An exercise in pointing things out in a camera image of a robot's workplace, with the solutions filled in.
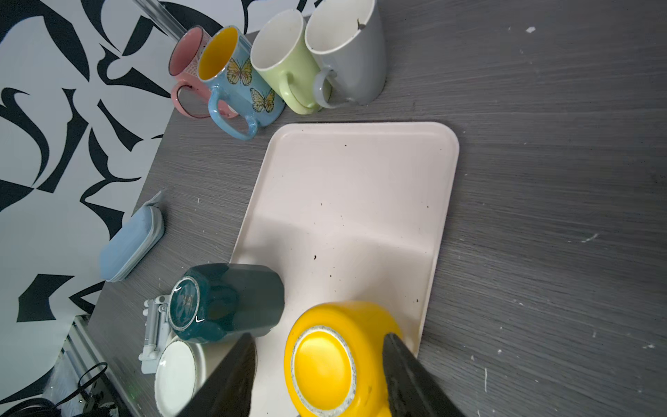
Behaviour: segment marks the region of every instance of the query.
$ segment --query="dark green mug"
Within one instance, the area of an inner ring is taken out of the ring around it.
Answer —
[[[285,288],[265,266],[193,266],[171,291],[169,325],[182,340],[220,342],[266,335],[285,308]]]

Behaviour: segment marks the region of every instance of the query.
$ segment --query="blue butterfly mug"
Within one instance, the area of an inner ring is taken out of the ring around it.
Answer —
[[[208,108],[220,129],[240,140],[250,140],[259,126],[268,126],[285,108],[285,102],[250,63],[250,42],[238,28],[220,29],[206,45],[197,75],[211,90]],[[224,100],[248,123],[248,132],[234,129],[220,115],[217,102]]]

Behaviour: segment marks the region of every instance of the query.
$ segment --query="pink mug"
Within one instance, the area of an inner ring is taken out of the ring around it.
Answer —
[[[211,116],[208,112],[200,116],[190,114],[178,100],[178,93],[181,88],[187,88],[198,94],[205,103],[208,103],[211,91],[199,80],[197,65],[204,47],[210,40],[211,35],[206,33],[201,26],[192,27],[178,41],[171,52],[171,58],[169,58],[169,74],[178,80],[178,83],[171,90],[171,100],[182,115],[192,119],[204,119]],[[222,100],[218,101],[217,106],[220,114],[228,119],[239,115]]]

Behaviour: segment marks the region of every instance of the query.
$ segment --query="light green mug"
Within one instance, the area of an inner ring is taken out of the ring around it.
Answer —
[[[313,96],[313,82],[319,66],[303,40],[305,21],[296,10],[285,10],[273,17],[257,34],[250,52],[255,70],[298,114],[321,109]],[[325,82],[323,92],[331,95]]]

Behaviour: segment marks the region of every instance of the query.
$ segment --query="gray mug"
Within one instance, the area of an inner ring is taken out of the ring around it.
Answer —
[[[387,53],[376,0],[323,1],[306,25],[305,44],[321,68],[313,82],[320,106],[366,105],[382,92]],[[327,102],[326,79],[344,103]]]

